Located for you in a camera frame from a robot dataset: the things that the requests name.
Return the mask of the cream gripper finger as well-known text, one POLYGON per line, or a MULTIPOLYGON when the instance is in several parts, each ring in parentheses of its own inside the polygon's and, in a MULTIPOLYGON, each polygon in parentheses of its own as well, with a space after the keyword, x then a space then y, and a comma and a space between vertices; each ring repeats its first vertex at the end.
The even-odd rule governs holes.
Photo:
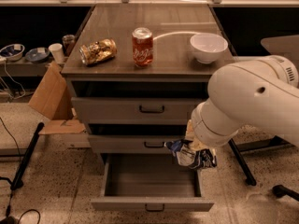
POLYGON ((193 126, 192 126, 192 121, 190 119, 187 122, 185 139, 189 140, 189 141, 192 141, 194 139, 194 131, 193 131, 193 126))

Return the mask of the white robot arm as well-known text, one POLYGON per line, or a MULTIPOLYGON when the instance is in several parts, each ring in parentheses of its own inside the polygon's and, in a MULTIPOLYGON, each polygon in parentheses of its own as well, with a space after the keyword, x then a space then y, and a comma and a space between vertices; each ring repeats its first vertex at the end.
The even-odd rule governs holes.
POLYGON ((224 65, 208 81, 208 99, 192 112, 195 137, 221 147, 244 125, 299 146, 298 72, 288 59, 270 55, 224 65))

